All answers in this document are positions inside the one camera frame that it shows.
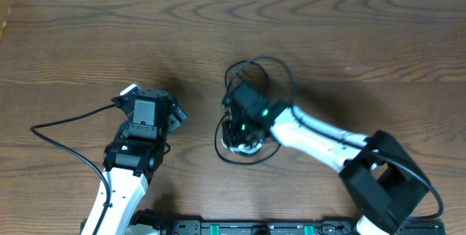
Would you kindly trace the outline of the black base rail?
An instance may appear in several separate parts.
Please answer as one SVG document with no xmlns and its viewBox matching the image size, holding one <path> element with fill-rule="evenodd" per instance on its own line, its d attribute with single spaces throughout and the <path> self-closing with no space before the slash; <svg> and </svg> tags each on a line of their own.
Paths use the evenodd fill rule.
<svg viewBox="0 0 466 235">
<path fill-rule="evenodd" d="M 383 234 L 375 225 L 350 219 L 311 221 L 226 221 L 203 220 L 139 210 L 127 223 L 112 218 L 104 221 L 97 234 L 165 235 L 357 235 Z"/>
</svg>

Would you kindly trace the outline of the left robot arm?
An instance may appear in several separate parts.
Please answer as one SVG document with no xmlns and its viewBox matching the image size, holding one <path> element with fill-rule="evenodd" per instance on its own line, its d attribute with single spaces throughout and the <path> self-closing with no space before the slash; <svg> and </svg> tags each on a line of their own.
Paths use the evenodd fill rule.
<svg viewBox="0 0 466 235">
<path fill-rule="evenodd" d="M 186 121 L 176 98 L 130 85 L 112 99 L 123 122 L 103 156 L 103 176 L 82 234 L 125 234 L 155 170 L 170 150 L 167 136 Z"/>
</svg>

